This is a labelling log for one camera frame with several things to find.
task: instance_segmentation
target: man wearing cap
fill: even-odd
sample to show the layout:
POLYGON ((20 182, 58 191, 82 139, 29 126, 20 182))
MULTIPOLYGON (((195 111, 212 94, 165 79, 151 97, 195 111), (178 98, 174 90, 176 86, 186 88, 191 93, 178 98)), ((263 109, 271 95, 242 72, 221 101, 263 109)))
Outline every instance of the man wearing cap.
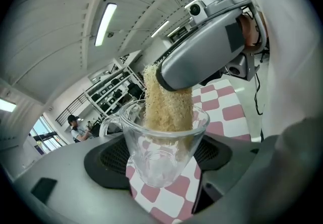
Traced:
POLYGON ((85 131, 83 127, 78 125, 77 118, 74 115, 67 117, 67 122, 72 127, 71 134, 75 142, 95 138, 88 130, 85 131))

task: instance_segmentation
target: mug handle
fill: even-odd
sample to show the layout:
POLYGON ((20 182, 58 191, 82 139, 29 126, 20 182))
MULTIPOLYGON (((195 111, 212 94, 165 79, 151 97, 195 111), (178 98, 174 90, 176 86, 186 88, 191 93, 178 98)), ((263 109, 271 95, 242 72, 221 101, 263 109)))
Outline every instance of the mug handle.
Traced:
POLYGON ((99 131, 99 136, 108 135, 107 131, 108 131, 108 128, 109 128, 110 124, 115 124, 121 130, 123 130, 122 125, 121 125, 121 121, 120 121, 120 116, 119 116, 118 113, 116 113, 116 114, 109 115, 107 118, 105 118, 102 121, 100 131, 99 131))

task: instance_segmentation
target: floor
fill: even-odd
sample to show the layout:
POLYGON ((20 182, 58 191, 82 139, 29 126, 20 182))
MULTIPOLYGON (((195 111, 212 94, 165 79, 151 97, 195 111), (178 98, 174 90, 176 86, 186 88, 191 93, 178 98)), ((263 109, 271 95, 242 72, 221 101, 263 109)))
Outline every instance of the floor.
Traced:
MULTIPOLYGON (((267 72, 268 72, 268 63, 269 57, 265 55, 263 58, 263 63, 260 63, 261 55, 255 56, 255 65, 260 65, 258 70, 258 77, 260 80, 260 90, 258 91, 257 100, 258 100, 258 109, 261 113, 263 106, 266 100, 266 87, 267 87, 267 72)), ((254 95, 256 92, 255 80, 254 78, 248 82, 236 77, 223 75, 221 79, 210 81, 209 83, 214 83, 223 79, 228 79, 233 88, 235 89, 240 103, 243 107, 245 113, 247 124, 249 127, 250 135, 252 141, 260 141, 260 131, 261 131, 261 116, 257 114, 254 102, 254 95)), ((193 89, 199 88, 201 85, 196 85, 193 89)))

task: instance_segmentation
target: table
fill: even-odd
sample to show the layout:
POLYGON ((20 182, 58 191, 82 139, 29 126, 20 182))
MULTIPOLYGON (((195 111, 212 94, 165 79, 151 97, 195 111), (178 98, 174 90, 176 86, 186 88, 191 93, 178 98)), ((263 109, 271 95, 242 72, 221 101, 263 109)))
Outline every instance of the table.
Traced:
MULTIPOLYGON (((210 116, 207 132, 251 140, 242 106, 229 80, 193 90, 193 102, 210 116)), ((131 165, 127 166, 126 176, 136 202, 162 223, 174 224, 192 216, 200 172, 192 158, 175 182, 166 188, 146 185, 131 165)))

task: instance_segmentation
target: clear glass cup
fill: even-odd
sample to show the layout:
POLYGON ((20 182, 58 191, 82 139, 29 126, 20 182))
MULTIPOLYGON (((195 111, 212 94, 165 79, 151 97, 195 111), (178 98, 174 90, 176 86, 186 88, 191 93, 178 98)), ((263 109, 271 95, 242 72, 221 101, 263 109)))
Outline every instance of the clear glass cup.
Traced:
POLYGON ((143 182, 152 187, 167 187, 195 153, 209 124, 209 116, 194 106, 192 130, 160 132, 143 126, 144 113, 145 100, 130 102, 102 124, 115 123, 123 129, 130 158, 143 182))

